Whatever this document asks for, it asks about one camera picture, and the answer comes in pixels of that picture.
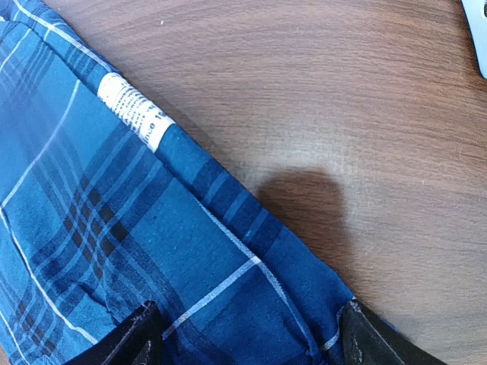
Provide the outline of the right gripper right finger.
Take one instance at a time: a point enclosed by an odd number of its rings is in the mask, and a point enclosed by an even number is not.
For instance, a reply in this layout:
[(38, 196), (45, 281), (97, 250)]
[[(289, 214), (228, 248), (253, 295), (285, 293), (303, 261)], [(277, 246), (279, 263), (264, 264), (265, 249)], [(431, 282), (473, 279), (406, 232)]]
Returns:
[(339, 325), (347, 364), (444, 364), (358, 300), (347, 302)]

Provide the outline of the blue plaid long sleeve shirt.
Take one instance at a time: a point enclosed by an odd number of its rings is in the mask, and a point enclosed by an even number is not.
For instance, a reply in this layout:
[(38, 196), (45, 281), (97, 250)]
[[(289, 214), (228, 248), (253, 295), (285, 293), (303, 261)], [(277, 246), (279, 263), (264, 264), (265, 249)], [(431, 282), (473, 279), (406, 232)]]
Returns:
[(144, 302), (160, 364), (347, 364), (340, 277), (41, 1), (1, 3), (1, 346), (68, 364)]

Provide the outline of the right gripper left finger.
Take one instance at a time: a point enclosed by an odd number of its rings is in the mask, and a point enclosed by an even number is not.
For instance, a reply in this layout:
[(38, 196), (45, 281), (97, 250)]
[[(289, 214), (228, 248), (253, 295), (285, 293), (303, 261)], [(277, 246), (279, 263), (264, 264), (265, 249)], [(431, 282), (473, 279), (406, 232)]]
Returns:
[(68, 363), (160, 364), (163, 319), (156, 302), (148, 300), (102, 340)]

